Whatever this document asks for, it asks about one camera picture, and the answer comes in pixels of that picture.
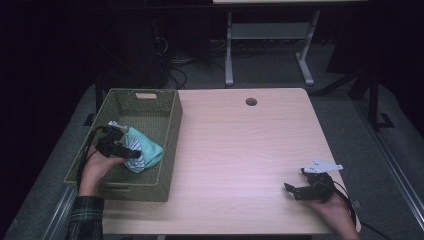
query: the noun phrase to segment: green plastic basket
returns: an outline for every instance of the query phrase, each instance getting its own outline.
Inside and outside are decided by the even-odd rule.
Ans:
[[[101,195],[106,199],[166,202],[172,180],[183,109],[176,90],[111,89],[99,110],[90,132],[109,121],[133,127],[164,149],[162,160],[154,167],[133,173],[124,165],[105,177]],[[93,145],[103,134],[98,131]],[[78,166],[88,135],[82,144],[65,183],[76,188]]]

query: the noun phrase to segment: table hole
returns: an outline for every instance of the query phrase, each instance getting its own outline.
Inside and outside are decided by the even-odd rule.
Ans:
[[[256,104],[258,104],[258,101],[254,98],[248,98],[246,99],[246,104],[249,106],[255,106]]]

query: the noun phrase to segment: gray carpet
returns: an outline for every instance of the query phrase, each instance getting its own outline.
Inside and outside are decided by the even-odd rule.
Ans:
[[[284,48],[267,48],[251,58],[235,58],[233,88],[302,87],[315,91],[342,77],[326,73],[332,46],[313,45],[307,58],[316,84],[307,87],[294,58],[301,43]],[[223,66],[223,57],[215,58]],[[224,72],[218,65],[199,63],[179,68],[187,74],[187,89],[223,88]],[[183,77],[174,72],[179,81]],[[166,88],[174,88],[170,81]],[[341,171],[350,197],[357,203],[361,221],[379,229],[391,239],[424,239],[424,232],[405,201],[394,176],[388,168],[384,154],[369,130],[359,106],[366,106],[366,99],[353,102],[347,98],[350,84],[346,84],[326,97],[311,98],[312,104],[333,152],[335,160],[344,166]],[[400,111],[395,98],[381,89],[380,112],[389,115],[395,128],[382,129],[384,138],[402,170],[414,186],[417,194],[424,195],[424,140]],[[66,193],[63,179],[87,134],[83,123],[95,111],[94,88],[87,90],[81,99],[67,128],[53,150],[43,171],[34,184],[20,212],[16,216],[5,239],[43,239],[49,226],[56,226],[58,234],[51,239],[63,239],[66,230],[66,214],[55,215],[61,197]],[[64,219],[63,222],[50,220]],[[366,227],[362,227],[363,239],[383,239]],[[153,239],[152,236],[106,235],[105,239]],[[334,235],[314,236],[313,239],[337,239]]]

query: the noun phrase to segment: basket handle hole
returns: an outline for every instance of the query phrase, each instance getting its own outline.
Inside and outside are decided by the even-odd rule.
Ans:
[[[158,96],[155,93],[136,93],[138,99],[156,99]]]

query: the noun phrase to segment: hand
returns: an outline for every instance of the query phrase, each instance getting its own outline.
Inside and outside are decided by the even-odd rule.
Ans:
[[[325,203],[320,201],[305,201],[304,203],[318,212],[342,239],[360,239],[346,203],[336,193],[333,193]]]
[[[113,167],[124,163],[123,158],[107,158],[103,156],[94,146],[88,150],[89,159],[84,167],[78,196],[98,196],[101,180]]]

